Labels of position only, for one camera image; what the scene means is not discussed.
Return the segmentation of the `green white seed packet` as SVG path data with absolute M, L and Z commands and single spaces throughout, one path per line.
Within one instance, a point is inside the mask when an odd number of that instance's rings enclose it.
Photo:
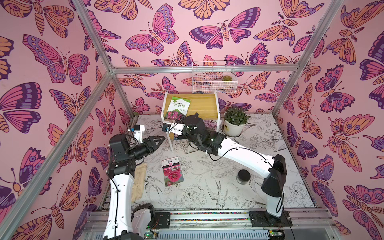
M 165 119 L 180 121 L 187 116 L 191 100 L 179 97 L 172 97 L 165 113 Z

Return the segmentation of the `red rose seed packet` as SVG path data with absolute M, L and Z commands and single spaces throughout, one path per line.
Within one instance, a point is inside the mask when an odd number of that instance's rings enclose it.
M 184 181 L 181 163 L 178 157 L 162 160 L 161 164 L 166 187 L 176 185 Z

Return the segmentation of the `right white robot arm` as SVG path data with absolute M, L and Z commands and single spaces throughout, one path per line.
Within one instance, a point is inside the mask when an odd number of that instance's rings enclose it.
M 226 135 L 207 130 L 199 114 L 174 124 L 171 130 L 176 135 L 185 136 L 196 148 L 206 154 L 217 156 L 216 160 L 227 158 L 256 172 L 264 178 L 262 191 L 267 195 L 269 216 L 281 217 L 284 209 L 284 185 L 287 178 L 286 160 L 277 154 L 274 157 L 246 148 Z

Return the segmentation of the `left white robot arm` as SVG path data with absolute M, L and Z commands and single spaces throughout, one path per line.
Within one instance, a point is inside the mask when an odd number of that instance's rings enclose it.
M 155 219 L 150 204 L 131 213 L 136 161 L 154 153 L 165 141 L 163 136 L 150 136 L 131 147 L 128 136 L 118 134 L 110 139 L 112 151 L 107 175 L 110 179 L 111 202 L 104 240 L 143 240 L 147 226 Z

